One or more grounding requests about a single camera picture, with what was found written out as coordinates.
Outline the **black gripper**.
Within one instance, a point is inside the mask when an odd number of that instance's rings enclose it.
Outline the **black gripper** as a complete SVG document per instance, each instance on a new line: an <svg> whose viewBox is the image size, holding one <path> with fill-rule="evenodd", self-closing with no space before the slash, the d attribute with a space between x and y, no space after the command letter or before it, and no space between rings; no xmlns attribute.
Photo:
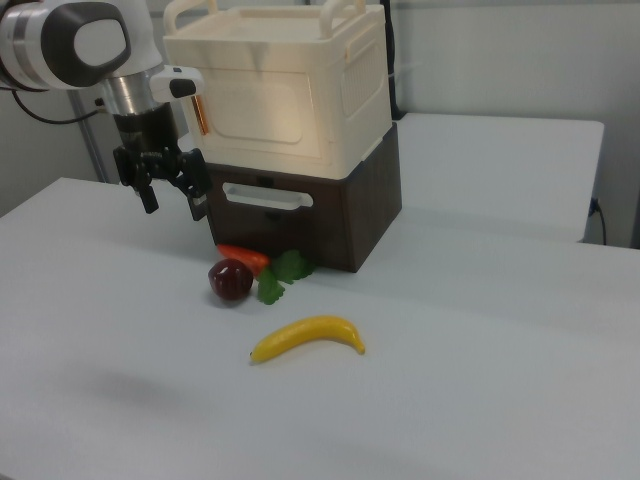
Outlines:
<svg viewBox="0 0 640 480"><path fill-rule="evenodd" d="M202 152L180 152L178 129L168 103L141 114L114 115L121 145L114 149L120 181L138 193L147 214L158 202L152 179L174 178L172 185L187 198L194 221L206 216L210 177Z"/></svg>

